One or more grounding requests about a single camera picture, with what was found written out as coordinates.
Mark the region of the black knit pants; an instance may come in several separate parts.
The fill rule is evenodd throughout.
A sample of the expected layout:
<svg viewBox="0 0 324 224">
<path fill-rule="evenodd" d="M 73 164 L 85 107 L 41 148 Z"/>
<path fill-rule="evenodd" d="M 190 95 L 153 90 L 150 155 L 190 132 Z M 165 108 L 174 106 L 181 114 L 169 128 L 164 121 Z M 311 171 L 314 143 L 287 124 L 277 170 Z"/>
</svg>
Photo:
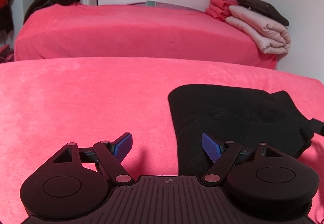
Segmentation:
<svg viewBox="0 0 324 224">
<path fill-rule="evenodd" d="M 309 120 L 286 91 L 189 84 L 168 95 L 176 140 L 178 173 L 202 177 L 212 166 L 201 146 L 203 134 L 221 142 L 233 141 L 247 152 L 256 144 L 299 158 L 311 145 Z"/>
</svg>

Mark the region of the pink foreground bed cover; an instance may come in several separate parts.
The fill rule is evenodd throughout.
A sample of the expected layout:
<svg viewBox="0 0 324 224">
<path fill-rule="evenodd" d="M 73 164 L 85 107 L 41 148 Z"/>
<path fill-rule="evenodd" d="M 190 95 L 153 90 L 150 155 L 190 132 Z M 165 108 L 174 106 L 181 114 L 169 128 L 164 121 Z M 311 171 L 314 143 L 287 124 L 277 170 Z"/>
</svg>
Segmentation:
<svg viewBox="0 0 324 224">
<path fill-rule="evenodd" d="M 184 84 L 286 91 L 323 120 L 323 84 L 272 69 L 165 58 L 85 57 L 1 64 L 1 221 L 27 218 L 22 183 L 68 142 L 80 147 L 133 135 L 123 161 L 133 176 L 177 175 L 168 94 Z"/>
</svg>

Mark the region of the folded beige pink quilt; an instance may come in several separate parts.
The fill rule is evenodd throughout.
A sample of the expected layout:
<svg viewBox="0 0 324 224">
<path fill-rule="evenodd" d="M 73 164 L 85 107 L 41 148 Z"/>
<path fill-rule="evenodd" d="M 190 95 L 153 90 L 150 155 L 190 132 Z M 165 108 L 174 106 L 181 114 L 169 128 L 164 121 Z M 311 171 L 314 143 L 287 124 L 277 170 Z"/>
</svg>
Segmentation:
<svg viewBox="0 0 324 224">
<path fill-rule="evenodd" d="M 243 6 L 229 6 L 226 23 L 245 33 L 264 54 L 286 54 L 291 47 L 288 29 L 277 21 Z"/>
</svg>

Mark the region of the folded black garment on stack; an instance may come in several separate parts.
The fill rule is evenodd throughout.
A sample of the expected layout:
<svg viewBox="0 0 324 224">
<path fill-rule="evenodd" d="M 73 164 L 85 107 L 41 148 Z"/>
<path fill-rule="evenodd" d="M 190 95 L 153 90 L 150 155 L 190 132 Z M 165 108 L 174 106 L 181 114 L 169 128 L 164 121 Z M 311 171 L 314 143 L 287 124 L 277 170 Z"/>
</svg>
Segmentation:
<svg viewBox="0 0 324 224">
<path fill-rule="evenodd" d="M 269 17 L 279 22 L 283 26 L 289 26 L 289 21 L 284 16 L 282 16 L 273 5 L 267 3 L 266 1 L 237 0 L 237 3 L 243 7 L 246 7 L 247 9 L 250 9 L 266 17 Z"/>
</svg>

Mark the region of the pink background bed cover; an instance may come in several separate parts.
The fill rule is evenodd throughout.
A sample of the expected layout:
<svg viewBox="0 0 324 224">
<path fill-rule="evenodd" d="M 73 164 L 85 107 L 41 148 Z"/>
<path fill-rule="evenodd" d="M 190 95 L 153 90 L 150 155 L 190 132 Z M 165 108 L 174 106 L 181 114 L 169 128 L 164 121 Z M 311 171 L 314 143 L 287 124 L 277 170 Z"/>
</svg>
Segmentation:
<svg viewBox="0 0 324 224">
<path fill-rule="evenodd" d="M 132 5 L 53 5 L 34 12 L 14 44 L 17 61 L 154 57 L 274 69 L 243 32 L 201 11 Z"/>
</svg>

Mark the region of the folded red clothes stack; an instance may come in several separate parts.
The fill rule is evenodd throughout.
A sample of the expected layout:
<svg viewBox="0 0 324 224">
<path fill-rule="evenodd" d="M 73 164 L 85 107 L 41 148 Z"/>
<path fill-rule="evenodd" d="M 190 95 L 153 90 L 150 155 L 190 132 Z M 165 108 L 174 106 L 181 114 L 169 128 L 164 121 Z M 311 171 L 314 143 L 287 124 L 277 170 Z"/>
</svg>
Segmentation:
<svg viewBox="0 0 324 224">
<path fill-rule="evenodd" d="M 238 5 L 237 0 L 210 0 L 205 13 L 212 18 L 225 22 L 226 18 L 231 16 L 229 6 Z"/>
</svg>

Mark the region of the small green tag on bed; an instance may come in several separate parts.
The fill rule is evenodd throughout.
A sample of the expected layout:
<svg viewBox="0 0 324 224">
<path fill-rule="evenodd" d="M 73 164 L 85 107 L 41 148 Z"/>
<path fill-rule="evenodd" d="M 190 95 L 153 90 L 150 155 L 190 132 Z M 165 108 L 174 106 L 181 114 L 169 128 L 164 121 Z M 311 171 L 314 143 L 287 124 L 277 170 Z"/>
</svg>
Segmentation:
<svg viewBox="0 0 324 224">
<path fill-rule="evenodd" d="M 147 0 L 146 1 L 146 6 L 147 7 L 156 7 L 157 6 L 157 2 L 155 0 Z"/>
</svg>

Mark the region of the hanging clothes on rack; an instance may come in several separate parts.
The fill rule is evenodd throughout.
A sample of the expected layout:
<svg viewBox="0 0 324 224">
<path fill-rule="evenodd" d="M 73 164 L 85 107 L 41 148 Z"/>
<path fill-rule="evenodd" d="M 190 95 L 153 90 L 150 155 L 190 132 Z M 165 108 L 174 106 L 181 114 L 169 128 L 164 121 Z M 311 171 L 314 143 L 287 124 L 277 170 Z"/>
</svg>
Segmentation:
<svg viewBox="0 0 324 224">
<path fill-rule="evenodd" d="M 1 0 L 1 34 L 8 35 L 14 29 L 11 2 L 12 0 Z"/>
</svg>

